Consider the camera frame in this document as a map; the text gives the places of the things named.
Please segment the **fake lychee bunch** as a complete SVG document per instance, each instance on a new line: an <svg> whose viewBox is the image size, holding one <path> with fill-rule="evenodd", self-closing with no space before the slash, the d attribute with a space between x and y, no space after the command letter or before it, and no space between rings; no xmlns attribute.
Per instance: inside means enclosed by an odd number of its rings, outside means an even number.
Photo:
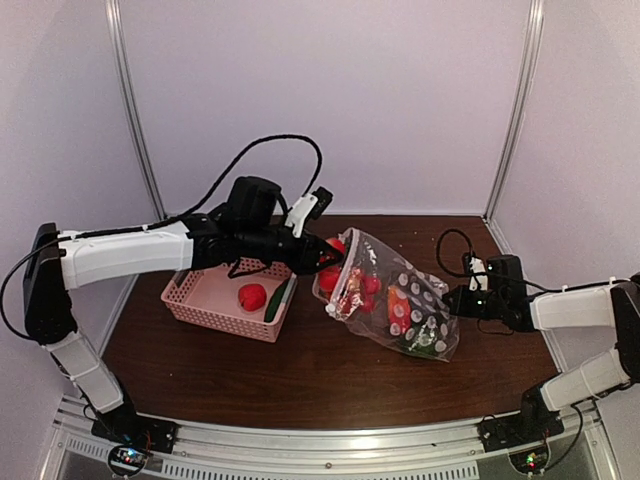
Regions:
<svg viewBox="0 0 640 480"><path fill-rule="evenodd" d="M313 294L334 320L346 322L356 313L372 313L382 290L372 244L364 232L355 229L331 238L329 243L341 247L344 258L341 264L315 276Z"/></svg>

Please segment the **clear zip top bag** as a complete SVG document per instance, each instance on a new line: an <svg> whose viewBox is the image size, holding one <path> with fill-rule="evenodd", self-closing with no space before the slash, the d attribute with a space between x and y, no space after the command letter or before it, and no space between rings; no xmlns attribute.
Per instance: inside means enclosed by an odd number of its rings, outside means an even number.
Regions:
<svg viewBox="0 0 640 480"><path fill-rule="evenodd" d="M450 361L460 329L444 303L449 285L362 230L349 228L337 240L342 264L317 274L312 287L327 315L398 353Z"/></svg>

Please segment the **green fake cucumber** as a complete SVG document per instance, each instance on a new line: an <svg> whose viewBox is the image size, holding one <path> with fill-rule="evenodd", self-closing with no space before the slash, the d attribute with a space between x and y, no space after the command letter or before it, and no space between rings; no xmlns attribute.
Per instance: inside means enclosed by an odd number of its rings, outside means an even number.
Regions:
<svg viewBox="0 0 640 480"><path fill-rule="evenodd" d="M286 315L291 297L291 280L284 280L271 295L264 314L265 324L279 323Z"/></svg>

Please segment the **pink plastic basket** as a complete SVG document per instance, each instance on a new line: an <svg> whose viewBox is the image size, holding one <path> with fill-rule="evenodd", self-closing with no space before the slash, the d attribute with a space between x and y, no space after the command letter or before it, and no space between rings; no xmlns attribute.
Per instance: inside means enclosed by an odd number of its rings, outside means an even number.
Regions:
<svg viewBox="0 0 640 480"><path fill-rule="evenodd" d="M291 280L293 299L297 277L280 263L254 275L230 279L228 266L176 273L161 294L161 300L179 321L263 342L274 343L284 324L265 324L267 303L274 290L287 279ZM266 304L258 311L244 311L237 298L245 284L261 284L267 293Z"/></svg>

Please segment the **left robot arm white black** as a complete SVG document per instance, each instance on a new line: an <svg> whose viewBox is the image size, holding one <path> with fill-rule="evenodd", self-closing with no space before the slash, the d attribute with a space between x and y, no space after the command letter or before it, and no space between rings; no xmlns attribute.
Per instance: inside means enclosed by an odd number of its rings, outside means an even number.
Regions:
<svg viewBox="0 0 640 480"><path fill-rule="evenodd" d="M306 232L332 200L324 188L303 194L272 223L281 188L267 179L235 180L225 202L154 225L61 232L53 223L37 231L31 251L15 264L24 271L24 329L13 335L45 348L85 396L98 422L123 444L137 442L144 421L124 387L80 332L69 293L112 278L158 271L200 271L244 259L265 267L279 262L296 275L315 275L339 264L343 253Z"/></svg>

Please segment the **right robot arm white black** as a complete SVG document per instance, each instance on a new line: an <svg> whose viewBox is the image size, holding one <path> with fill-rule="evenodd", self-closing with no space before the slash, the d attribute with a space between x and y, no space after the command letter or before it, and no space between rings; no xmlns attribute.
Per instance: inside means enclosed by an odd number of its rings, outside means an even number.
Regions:
<svg viewBox="0 0 640 480"><path fill-rule="evenodd" d="M639 382L639 277L612 277L603 282L546 289L536 295L513 254L482 261L466 255L469 280L443 296L451 314L479 320L499 320L514 332L607 327L616 341L605 352L531 388L522 395L512 430L530 442L545 431L562 409L628 388Z"/></svg>

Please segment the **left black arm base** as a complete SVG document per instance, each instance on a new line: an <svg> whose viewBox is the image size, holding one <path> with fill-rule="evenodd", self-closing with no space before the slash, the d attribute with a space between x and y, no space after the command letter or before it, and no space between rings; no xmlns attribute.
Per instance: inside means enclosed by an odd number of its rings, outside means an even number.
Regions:
<svg viewBox="0 0 640 480"><path fill-rule="evenodd" d="M178 425L169 420L140 415L129 396L107 413L97 412L91 427L95 437L147 452L171 454Z"/></svg>

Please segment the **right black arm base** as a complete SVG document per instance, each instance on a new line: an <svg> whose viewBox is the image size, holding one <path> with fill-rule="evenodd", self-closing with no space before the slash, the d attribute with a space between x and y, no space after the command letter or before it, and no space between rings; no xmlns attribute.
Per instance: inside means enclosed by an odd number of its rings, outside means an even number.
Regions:
<svg viewBox="0 0 640 480"><path fill-rule="evenodd" d="M485 452L510 449L529 443L541 442L564 432L557 410L550 410L543 400L541 386L525 391L520 410L497 417L485 416L477 425Z"/></svg>

